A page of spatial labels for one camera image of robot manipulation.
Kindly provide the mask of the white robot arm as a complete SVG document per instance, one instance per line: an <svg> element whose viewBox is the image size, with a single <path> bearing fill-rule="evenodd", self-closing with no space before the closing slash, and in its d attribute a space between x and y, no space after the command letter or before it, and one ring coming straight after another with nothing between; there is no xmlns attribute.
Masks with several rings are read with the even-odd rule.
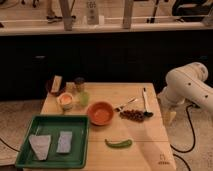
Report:
<svg viewBox="0 0 213 171"><path fill-rule="evenodd" d="M208 69L200 62L174 68L166 74L166 86L157 95L165 126L171 124L176 116L175 108L185 100L213 114L213 88L205 83L207 78Z"/></svg>

